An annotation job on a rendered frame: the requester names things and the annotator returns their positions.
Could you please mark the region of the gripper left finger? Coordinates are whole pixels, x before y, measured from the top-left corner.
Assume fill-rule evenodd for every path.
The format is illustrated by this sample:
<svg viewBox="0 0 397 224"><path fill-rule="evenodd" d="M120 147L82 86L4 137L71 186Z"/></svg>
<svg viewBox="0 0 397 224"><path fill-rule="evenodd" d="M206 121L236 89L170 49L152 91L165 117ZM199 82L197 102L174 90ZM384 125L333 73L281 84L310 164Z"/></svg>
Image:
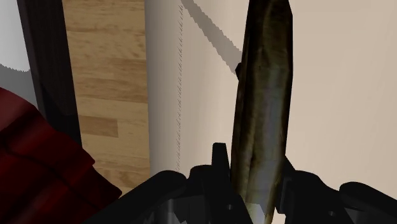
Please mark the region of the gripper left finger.
<svg viewBox="0 0 397 224"><path fill-rule="evenodd" d="M212 146L212 161L189 176L161 171L84 224L248 224L248 211L230 182L224 143Z"/></svg>

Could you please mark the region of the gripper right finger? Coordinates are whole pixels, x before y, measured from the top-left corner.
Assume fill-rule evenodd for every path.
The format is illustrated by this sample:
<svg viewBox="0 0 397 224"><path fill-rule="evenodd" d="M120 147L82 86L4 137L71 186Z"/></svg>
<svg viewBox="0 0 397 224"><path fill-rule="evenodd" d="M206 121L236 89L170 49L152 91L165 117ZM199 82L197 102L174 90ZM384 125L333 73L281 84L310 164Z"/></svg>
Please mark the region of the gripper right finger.
<svg viewBox="0 0 397 224"><path fill-rule="evenodd" d="M338 190L284 160L275 207L284 224L397 224L397 200L363 183Z"/></svg>

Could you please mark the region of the dark olive brown long object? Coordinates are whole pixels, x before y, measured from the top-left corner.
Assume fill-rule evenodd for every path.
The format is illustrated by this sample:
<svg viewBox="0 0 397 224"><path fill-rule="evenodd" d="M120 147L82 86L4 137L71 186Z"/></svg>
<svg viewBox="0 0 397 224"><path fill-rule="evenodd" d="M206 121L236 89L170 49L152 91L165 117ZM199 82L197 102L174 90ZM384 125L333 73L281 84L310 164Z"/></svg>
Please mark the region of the dark olive brown long object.
<svg viewBox="0 0 397 224"><path fill-rule="evenodd" d="M253 224L271 224L293 81L289 0L249 0L231 147L231 180Z"/></svg>

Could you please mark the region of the dark red sofa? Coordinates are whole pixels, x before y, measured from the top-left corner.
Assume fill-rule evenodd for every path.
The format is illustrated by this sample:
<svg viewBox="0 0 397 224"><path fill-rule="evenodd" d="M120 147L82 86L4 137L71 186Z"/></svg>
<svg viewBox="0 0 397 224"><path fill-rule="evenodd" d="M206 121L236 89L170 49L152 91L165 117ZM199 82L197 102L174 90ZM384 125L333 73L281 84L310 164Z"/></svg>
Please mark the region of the dark red sofa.
<svg viewBox="0 0 397 224"><path fill-rule="evenodd" d="M122 194L31 103L0 87L0 224L81 224Z"/></svg>

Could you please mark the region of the dark brown wooden furniture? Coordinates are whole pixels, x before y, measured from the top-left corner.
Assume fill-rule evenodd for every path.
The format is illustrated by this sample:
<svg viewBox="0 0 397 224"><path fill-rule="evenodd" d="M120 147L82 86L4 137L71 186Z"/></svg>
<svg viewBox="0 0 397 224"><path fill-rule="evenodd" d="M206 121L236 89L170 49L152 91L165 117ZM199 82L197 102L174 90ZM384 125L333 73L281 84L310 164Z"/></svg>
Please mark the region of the dark brown wooden furniture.
<svg viewBox="0 0 397 224"><path fill-rule="evenodd" d="M62 0L17 0L38 110L81 144Z"/></svg>

